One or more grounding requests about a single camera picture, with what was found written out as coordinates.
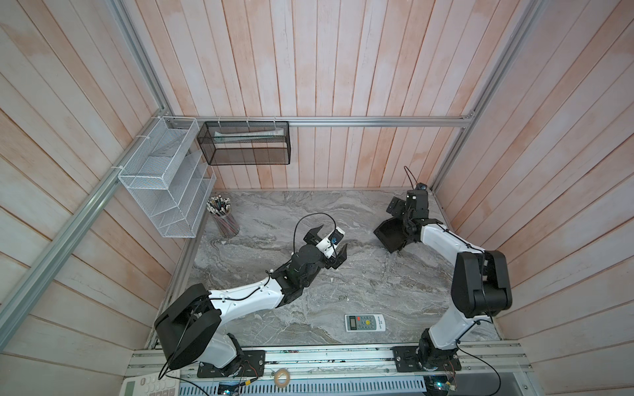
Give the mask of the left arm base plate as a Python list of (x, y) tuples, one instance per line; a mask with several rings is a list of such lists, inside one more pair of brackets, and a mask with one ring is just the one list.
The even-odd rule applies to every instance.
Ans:
[(259, 378), (264, 375), (266, 351), (243, 351), (225, 368), (219, 369), (212, 364), (201, 362), (197, 377), (203, 379), (229, 379), (233, 377)]

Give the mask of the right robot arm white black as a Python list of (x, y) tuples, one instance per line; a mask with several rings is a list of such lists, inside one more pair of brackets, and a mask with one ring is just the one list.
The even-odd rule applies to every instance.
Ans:
[(428, 371), (451, 361), (460, 339), (474, 326), (512, 305), (505, 255), (486, 251), (429, 218), (427, 186), (407, 191), (404, 231), (408, 242), (421, 242), (453, 265), (451, 300), (442, 318), (419, 340), (420, 364)]

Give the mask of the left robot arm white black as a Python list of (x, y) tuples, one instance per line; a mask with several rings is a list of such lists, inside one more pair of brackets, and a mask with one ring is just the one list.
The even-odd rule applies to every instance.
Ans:
[(155, 331), (167, 368), (182, 369), (194, 362), (211, 365), (225, 376), (245, 360), (237, 338), (226, 325), (248, 314), (275, 310), (302, 296), (323, 269), (336, 269), (347, 259), (345, 232), (339, 227), (321, 238), (320, 227), (305, 235), (305, 245), (290, 260), (268, 272), (265, 279), (226, 290), (190, 286), (155, 320)]

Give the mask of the black plastic bin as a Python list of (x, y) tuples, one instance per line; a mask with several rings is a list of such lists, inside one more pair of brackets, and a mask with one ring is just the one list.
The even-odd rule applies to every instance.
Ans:
[(383, 221), (373, 231), (373, 234), (389, 253), (400, 251), (409, 244), (409, 237), (404, 231), (403, 221), (395, 217)]

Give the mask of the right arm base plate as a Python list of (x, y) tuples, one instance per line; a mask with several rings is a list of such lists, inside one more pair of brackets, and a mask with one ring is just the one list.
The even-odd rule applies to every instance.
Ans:
[(460, 371), (457, 349), (440, 350), (433, 346), (394, 346), (391, 348), (399, 373), (422, 371)]

